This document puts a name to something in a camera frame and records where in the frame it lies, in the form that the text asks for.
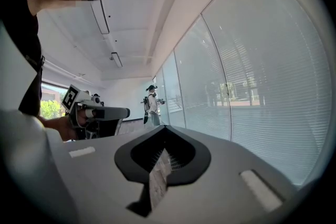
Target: black shirt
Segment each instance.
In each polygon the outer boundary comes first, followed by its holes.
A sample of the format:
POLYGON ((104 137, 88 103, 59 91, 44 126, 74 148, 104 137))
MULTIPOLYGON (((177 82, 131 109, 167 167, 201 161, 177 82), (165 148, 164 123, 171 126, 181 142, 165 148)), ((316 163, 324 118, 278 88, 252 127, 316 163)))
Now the black shirt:
POLYGON ((2 20, 16 47, 35 69, 37 75, 27 90, 19 110, 25 114, 38 116, 40 109, 42 55, 37 36, 38 21, 32 16, 27 0, 2 0, 2 20))

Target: gray plastic surface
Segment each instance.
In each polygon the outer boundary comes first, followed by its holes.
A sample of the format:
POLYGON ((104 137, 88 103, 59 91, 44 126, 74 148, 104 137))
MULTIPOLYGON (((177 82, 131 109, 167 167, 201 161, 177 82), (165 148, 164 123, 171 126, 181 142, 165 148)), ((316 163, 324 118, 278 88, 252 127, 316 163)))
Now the gray plastic surface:
POLYGON ((283 174, 238 144, 175 127, 208 147, 212 156, 210 166, 195 183, 169 187, 158 206, 143 218, 126 209, 138 201, 143 186, 124 178, 116 167, 114 154, 121 145, 154 127, 63 143, 56 131, 44 129, 32 117, 19 112, 1 116, 5 119, 1 121, 2 130, 10 130, 16 137, 8 140, 1 136, 7 163, 15 167, 12 176, 28 197, 40 202, 39 206, 51 208, 52 216, 61 212, 72 223, 234 224, 262 218, 266 212, 239 175, 249 169, 254 169, 284 200, 296 193, 283 174), (94 152, 70 157, 69 152, 87 147, 93 147, 94 152), (17 165, 23 172, 35 173, 17 174, 17 165), (53 172, 45 179, 40 176, 42 169, 53 172), (39 189, 29 190, 26 179, 39 184, 39 189), (49 180, 55 182, 53 189, 49 180))

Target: white shirt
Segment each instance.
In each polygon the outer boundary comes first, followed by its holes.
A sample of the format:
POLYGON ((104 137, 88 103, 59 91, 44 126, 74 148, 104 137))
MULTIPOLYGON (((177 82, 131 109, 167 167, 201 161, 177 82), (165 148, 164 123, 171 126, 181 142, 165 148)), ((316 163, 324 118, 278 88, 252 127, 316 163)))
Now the white shirt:
POLYGON ((150 113, 151 111, 153 111, 153 112, 155 112, 157 114, 158 104, 156 102, 156 98, 153 96, 152 93, 150 93, 148 95, 148 105, 149 105, 148 113, 150 113))

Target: white ceiling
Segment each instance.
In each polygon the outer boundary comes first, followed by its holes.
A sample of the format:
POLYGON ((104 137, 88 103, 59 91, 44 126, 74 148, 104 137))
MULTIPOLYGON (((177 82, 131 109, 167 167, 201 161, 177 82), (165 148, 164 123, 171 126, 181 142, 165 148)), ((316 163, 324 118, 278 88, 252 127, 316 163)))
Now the white ceiling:
POLYGON ((119 69, 110 60, 111 52, 117 52, 123 67, 128 69, 148 65, 175 0, 102 1, 109 40, 101 33, 89 4, 48 12, 72 45, 101 72, 119 69))

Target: glass panel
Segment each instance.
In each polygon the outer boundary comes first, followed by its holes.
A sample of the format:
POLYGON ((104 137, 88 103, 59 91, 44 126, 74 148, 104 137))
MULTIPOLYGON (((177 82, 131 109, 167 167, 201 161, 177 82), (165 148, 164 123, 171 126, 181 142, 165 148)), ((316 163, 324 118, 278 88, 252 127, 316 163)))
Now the glass panel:
POLYGON ((65 108, 61 105, 67 89, 42 83, 42 98, 40 116, 45 119, 59 118, 65 115, 65 108))
POLYGON ((203 19, 175 48, 186 128, 230 139, 230 108, 223 67, 203 19))
POLYGON ((203 16, 224 63, 233 141, 301 185, 331 113, 330 72, 313 23, 296 0, 214 0, 203 16))
POLYGON ((163 64, 163 78, 170 124, 185 128, 180 84, 178 82, 174 52, 169 55, 166 62, 163 64))
MULTIPOLYGON (((163 99, 164 101, 166 101, 166 92, 164 89, 162 68, 160 68, 160 70, 156 74, 156 86, 157 89, 155 91, 157 91, 158 99, 163 99)), ((160 105, 160 120, 163 124, 169 125, 167 103, 160 105)))

